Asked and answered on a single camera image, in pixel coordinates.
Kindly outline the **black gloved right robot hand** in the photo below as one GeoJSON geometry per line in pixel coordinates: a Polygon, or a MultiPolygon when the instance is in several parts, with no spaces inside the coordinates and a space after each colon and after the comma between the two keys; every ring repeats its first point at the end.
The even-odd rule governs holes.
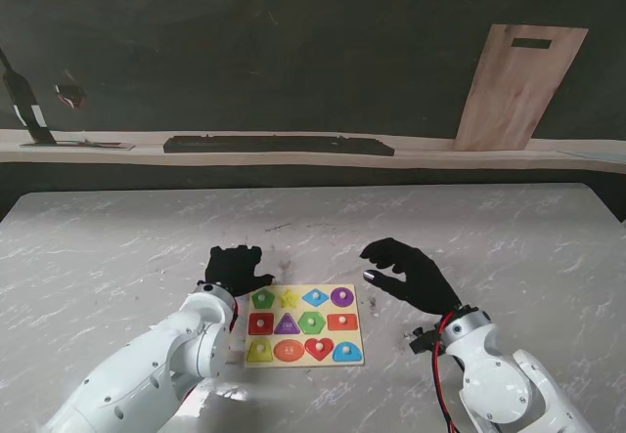
{"type": "Polygon", "coordinates": [[[436,263],[416,247],[384,238],[369,243],[360,257],[376,267],[364,272],[365,281],[423,313],[446,316],[461,307],[436,263]]]}

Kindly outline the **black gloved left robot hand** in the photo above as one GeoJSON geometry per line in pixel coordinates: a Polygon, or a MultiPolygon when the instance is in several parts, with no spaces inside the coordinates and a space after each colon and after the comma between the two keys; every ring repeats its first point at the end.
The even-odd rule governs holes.
{"type": "Polygon", "coordinates": [[[261,258],[262,250],[258,246],[239,245],[228,248],[214,246],[209,252],[203,283],[220,286],[233,297],[255,292],[270,285],[275,278],[270,274],[262,276],[255,274],[261,258]]]}

